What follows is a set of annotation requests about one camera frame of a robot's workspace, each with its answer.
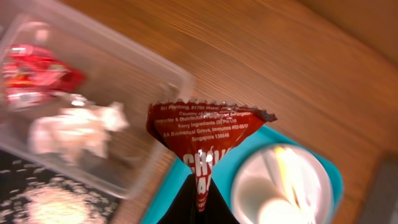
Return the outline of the red snack wrapper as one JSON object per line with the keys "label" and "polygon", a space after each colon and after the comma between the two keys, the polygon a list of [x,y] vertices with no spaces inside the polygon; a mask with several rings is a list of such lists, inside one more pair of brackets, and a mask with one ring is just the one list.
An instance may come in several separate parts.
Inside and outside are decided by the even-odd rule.
{"label": "red snack wrapper", "polygon": [[1,74],[11,108],[49,102],[58,92],[71,93],[85,81],[84,73],[59,60],[52,51],[27,44],[9,46]]}

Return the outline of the white napkin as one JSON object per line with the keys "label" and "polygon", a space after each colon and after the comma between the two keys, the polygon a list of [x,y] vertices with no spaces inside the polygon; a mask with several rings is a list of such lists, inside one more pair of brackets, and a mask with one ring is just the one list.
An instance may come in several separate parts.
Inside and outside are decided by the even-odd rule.
{"label": "white napkin", "polygon": [[110,133],[129,126],[122,103],[85,108],[62,108],[56,116],[34,120],[28,146],[34,154],[58,154],[67,164],[77,165],[84,151],[106,159]]}

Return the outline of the red sauce sachet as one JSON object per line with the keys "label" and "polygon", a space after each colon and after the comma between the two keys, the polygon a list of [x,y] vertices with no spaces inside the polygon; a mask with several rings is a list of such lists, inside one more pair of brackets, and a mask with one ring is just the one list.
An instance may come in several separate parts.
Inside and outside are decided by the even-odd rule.
{"label": "red sauce sachet", "polygon": [[196,182],[196,207],[205,210],[214,166],[277,116],[256,107],[207,101],[158,101],[146,130],[186,164]]}

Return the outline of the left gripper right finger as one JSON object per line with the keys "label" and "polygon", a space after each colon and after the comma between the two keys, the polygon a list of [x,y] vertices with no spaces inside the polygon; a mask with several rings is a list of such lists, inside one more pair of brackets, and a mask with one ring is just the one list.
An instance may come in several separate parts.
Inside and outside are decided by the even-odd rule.
{"label": "left gripper right finger", "polygon": [[239,224],[224,201],[214,181],[211,181],[205,210],[201,213],[204,224]]}

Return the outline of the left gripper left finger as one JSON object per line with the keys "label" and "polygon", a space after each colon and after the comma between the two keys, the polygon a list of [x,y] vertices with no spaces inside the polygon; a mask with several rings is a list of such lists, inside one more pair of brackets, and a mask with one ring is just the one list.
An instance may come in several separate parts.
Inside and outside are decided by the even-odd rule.
{"label": "left gripper left finger", "polygon": [[171,206],[158,224],[195,224],[196,183],[192,174],[188,175]]}

